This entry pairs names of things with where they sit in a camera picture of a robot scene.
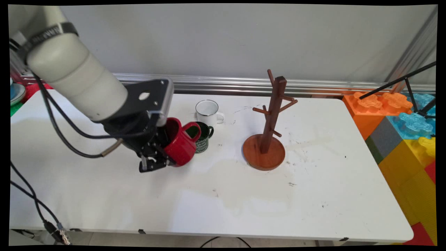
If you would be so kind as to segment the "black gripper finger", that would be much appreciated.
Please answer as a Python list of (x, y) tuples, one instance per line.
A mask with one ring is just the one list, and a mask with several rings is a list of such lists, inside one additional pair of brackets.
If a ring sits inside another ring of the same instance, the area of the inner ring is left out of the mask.
[(155, 170), (162, 169), (167, 166), (174, 166), (175, 161), (168, 155), (156, 153), (152, 156), (140, 156), (139, 172), (148, 173)]

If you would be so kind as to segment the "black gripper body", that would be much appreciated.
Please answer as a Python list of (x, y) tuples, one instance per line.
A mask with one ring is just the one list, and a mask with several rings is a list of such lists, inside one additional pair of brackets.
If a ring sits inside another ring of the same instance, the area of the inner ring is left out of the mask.
[(168, 140), (164, 128), (157, 126), (160, 115), (149, 112), (135, 113), (110, 119), (103, 124), (105, 131), (117, 139), (123, 140), (123, 145), (133, 150), (140, 158), (156, 153), (166, 154), (162, 149)]

